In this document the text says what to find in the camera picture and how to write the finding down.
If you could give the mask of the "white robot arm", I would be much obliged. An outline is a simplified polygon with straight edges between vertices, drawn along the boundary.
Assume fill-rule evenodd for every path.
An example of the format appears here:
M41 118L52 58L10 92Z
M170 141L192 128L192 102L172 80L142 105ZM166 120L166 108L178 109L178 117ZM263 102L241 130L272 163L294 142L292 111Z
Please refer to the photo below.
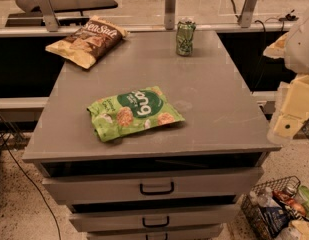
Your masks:
M296 74L289 84L280 83L267 133L271 142L284 145L309 122L309 7L263 54L283 58L285 67Z

